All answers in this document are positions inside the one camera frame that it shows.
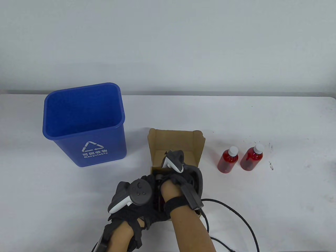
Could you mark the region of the person's left hand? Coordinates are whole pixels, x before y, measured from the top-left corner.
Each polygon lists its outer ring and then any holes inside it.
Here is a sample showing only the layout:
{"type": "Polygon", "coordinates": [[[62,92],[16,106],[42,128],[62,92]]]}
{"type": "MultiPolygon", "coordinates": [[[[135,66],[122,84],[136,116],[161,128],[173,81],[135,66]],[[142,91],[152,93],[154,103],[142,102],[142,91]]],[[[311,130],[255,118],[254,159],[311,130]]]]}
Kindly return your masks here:
{"type": "Polygon", "coordinates": [[[129,225],[141,219],[144,229],[149,229],[153,223],[165,222],[170,219],[164,211],[157,210],[158,183],[155,175],[142,176],[133,182],[121,181],[117,185],[108,212],[108,221],[123,220],[129,225]]]}

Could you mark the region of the person's right hand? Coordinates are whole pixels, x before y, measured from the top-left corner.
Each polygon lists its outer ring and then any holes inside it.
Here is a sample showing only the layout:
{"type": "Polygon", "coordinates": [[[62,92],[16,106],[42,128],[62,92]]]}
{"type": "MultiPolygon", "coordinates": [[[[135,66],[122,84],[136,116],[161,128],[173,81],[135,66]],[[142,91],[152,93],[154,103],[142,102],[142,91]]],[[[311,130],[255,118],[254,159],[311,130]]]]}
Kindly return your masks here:
{"type": "Polygon", "coordinates": [[[182,173],[175,170],[164,171],[160,187],[170,180],[178,185],[186,198],[201,198],[203,193],[203,176],[198,167],[186,165],[182,173]]]}

